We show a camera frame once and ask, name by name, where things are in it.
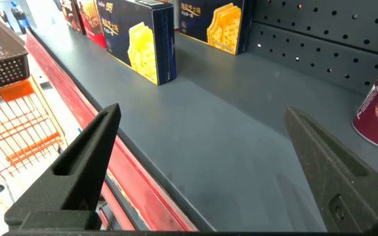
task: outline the shopping basket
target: shopping basket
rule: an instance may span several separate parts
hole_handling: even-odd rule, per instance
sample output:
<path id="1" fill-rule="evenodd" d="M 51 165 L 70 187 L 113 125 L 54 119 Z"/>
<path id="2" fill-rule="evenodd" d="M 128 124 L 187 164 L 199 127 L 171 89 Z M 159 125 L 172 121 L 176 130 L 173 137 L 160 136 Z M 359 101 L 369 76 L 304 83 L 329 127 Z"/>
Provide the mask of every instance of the shopping basket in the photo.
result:
<path id="1" fill-rule="evenodd" d="M 33 78 L 0 88 L 0 182 L 57 155 L 64 131 Z"/>

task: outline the store shelf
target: store shelf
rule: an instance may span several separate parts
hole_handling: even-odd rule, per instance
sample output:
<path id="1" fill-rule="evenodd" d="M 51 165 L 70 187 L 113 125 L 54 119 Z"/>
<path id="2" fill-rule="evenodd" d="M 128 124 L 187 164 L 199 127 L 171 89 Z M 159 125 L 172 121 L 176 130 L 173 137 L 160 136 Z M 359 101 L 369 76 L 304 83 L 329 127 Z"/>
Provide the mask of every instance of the store shelf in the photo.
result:
<path id="1" fill-rule="evenodd" d="M 178 34 L 178 77 L 157 87 L 64 26 L 33 33 L 94 107 L 119 103 L 119 137 L 200 230 L 325 230 L 284 128 L 287 106 L 378 171 L 378 147 L 350 124 L 362 94 Z"/>

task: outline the gray shelf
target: gray shelf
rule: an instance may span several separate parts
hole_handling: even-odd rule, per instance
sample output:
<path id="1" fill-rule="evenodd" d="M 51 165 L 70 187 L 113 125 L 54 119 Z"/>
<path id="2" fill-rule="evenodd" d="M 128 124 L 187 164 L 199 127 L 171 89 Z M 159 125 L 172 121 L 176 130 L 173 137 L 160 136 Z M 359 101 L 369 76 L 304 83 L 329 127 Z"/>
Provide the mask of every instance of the gray shelf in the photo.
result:
<path id="1" fill-rule="evenodd" d="M 378 171 L 378 147 L 350 124 L 363 94 L 179 34 L 178 77 L 157 87 L 63 26 L 34 34 L 97 109 L 119 103 L 119 136 L 201 230 L 326 230 L 284 128 L 287 106 Z"/>

